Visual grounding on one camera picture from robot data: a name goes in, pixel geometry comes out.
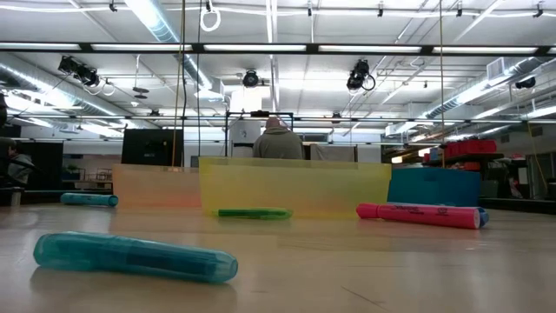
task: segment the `person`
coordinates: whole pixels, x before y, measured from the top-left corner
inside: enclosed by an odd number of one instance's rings
[[[23,147],[19,142],[13,142],[8,145],[8,157],[10,160],[33,165],[31,157],[23,153]],[[19,183],[27,183],[29,174],[32,171],[32,169],[21,164],[10,163],[8,165],[8,176],[17,180]]]
[[[266,130],[253,146],[253,157],[303,159],[303,141],[293,131],[280,125],[280,120],[270,117]]]

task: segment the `ceiling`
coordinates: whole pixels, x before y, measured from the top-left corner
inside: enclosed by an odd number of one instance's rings
[[[34,9],[72,9],[106,8],[109,0],[41,0],[41,1],[0,1],[3,6],[18,6]],[[381,1],[361,0],[312,0],[315,10],[323,12],[341,9],[341,15],[297,14],[279,16],[276,23],[274,41],[277,43],[310,43],[311,24],[313,25],[315,43],[413,43],[440,44],[440,19],[393,17],[389,14],[436,12],[438,0],[385,0],[384,15],[375,13],[363,15],[369,10],[379,8]],[[494,0],[464,0],[465,12],[480,14]],[[553,26],[556,17],[548,15],[556,11],[556,0],[543,2],[545,15],[532,18],[539,1],[506,0],[493,11],[494,15],[530,13],[527,17],[487,17],[466,30],[476,17],[444,17],[441,30],[443,43],[455,43],[454,39],[462,34],[458,44],[506,44],[506,45],[549,45],[556,43]],[[179,29],[181,1],[161,1],[167,9],[170,22]],[[442,2],[445,9],[455,10],[458,1]],[[277,0],[279,12],[307,11],[307,0]],[[199,28],[198,1],[186,1],[185,37],[186,42],[203,43],[266,43],[268,41],[267,18],[263,0],[213,0],[215,8],[257,11],[259,15],[244,14],[222,10],[222,22],[217,30],[206,32]],[[116,1],[120,10],[64,13],[27,12],[0,9],[0,41],[56,41],[56,42],[117,42],[146,43],[155,39],[131,10],[125,10],[124,1]],[[206,24],[211,25],[214,17],[208,15]],[[38,68],[59,77],[63,74],[57,70],[61,55],[57,53],[17,53],[17,56]],[[116,104],[137,115],[146,115],[152,109],[159,109],[163,115],[173,115],[176,107],[182,113],[184,99],[187,98],[188,115],[194,115],[197,104],[203,115],[223,113],[222,103],[200,101],[194,96],[195,88],[187,86],[187,96],[182,86],[177,88],[177,61],[169,55],[144,55],[140,57],[137,83],[136,56],[132,55],[96,55],[75,54],[83,63],[98,69],[102,77],[108,78],[117,91],[112,96],[102,93],[98,97]],[[380,62],[380,56],[275,56],[278,63],[279,108],[284,112],[294,112],[301,116],[331,116],[333,111],[340,111],[343,116],[363,117],[415,117],[412,116],[410,103],[427,105],[441,97],[440,59],[438,57],[386,57]],[[349,71],[358,59],[367,59],[374,72],[376,88],[368,93],[360,93],[352,100],[346,88]],[[449,95],[454,89],[482,75],[493,57],[444,57],[442,69],[444,74],[444,91]],[[256,70],[258,75],[269,82],[271,62],[265,55],[201,55],[198,57],[200,69],[208,75],[222,79],[227,93],[241,88],[238,77],[246,70]],[[420,70],[413,80],[407,81],[415,71]],[[77,80],[68,78],[70,83]],[[132,88],[137,86],[150,90],[149,98],[142,100],[138,106]],[[268,87],[261,88],[263,109],[272,110]],[[506,101],[506,97],[489,95],[473,101],[474,105],[490,108]],[[159,125],[173,122],[159,122]],[[386,123],[364,124],[363,128],[384,129]]]

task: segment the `blue box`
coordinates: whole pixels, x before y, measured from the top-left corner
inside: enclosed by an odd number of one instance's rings
[[[477,206],[480,173],[440,168],[392,170],[391,203]]]

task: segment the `green highlighter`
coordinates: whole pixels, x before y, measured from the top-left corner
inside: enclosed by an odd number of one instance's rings
[[[289,219],[293,212],[280,208],[251,208],[251,209],[219,209],[215,211],[218,217],[252,218],[263,220]]]

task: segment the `highlighter cap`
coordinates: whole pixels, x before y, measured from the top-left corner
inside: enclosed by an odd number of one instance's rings
[[[361,203],[355,209],[359,218],[379,218],[378,209],[380,205],[371,203]]]

